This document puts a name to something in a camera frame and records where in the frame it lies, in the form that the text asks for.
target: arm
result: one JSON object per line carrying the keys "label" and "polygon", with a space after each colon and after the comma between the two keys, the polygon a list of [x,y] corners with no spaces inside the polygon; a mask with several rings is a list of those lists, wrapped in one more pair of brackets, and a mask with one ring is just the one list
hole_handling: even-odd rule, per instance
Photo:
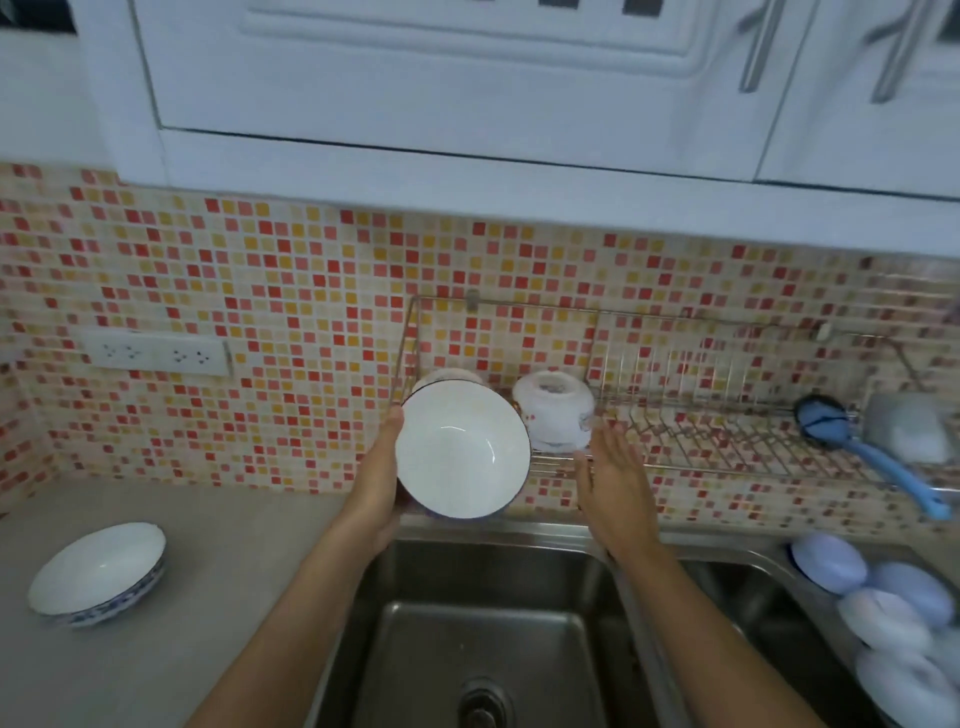
{"label": "arm", "polygon": [[394,407],[357,472],[343,511],[323,534],[187,728],[300,728],[367,565],[393,539],[399,513]]}
{"label": "arm", "polygon": [[705,728],[825,728],[734,629],[660,543],[643,461],[618,431],[590,440],[593,475],[576,455],[577,495],[590,532],[626,573]]}

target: cabinet door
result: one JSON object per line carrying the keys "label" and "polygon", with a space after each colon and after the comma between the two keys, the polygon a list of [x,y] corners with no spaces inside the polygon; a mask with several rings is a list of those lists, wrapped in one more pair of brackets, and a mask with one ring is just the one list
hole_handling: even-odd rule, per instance
{"label": "cabinet door", "polygon": [[960,0],[820,3],[760,177],[960,197]]}
{"label": "cabinet door", "polygon": [[813,4],[134,0],[167,128],[739,180]]}

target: power socket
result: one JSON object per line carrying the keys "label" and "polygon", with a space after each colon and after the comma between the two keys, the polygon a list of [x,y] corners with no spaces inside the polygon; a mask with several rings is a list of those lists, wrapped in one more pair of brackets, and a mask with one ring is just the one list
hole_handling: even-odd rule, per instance
{"label": "power socket", "polygon": [[190,375],[230,373],[227,348],[221,339],[190,334],[152,334],[154,369]]}
{"label": "power socket", "polygon": [[212,336],[85,328],[79,336],[90,363],[110,369],[226,376],[227,347]]}
{"label": "power socket", "polygon": [[150,371],[154,353],[144,334],[124,328],[85,328],[80,341],[90,363],[108,369]]}

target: light blue bowl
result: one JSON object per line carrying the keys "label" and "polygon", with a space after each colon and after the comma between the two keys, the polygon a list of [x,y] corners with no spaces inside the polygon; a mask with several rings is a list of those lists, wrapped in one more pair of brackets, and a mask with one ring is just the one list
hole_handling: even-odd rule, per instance
{"label": "light blue bowl", "polygon": [[849,594],[867,581],[867,562],[839,536],[814,531],[793,542],[790,553],[806,578],[832,594]]}
{"label": "light blue bowl", "polygon": [[877,564],[870,572],[870,586],[902,597],[931,629],[942,629],[953,621],[953,595],[939,579],[912,564]]}

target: hand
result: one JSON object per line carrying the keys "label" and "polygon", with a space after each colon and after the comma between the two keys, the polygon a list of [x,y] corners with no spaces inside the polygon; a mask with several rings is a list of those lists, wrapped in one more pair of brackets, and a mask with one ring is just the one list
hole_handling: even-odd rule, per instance
{"label": "hand", "polygon": [[339,519],[370,545],[371,558],[394,539],[401,509],[396,501],[396,437],[403,429],[403,408],[390,408],[373,447],[364,455]]}
{"label": "hand", "polygon": [[582,452],[573,454],[577,500],[590,533],[621,566],[660,550],[657,505],[643,460],[618,428],[598,425],[590,438],[593,475]]}

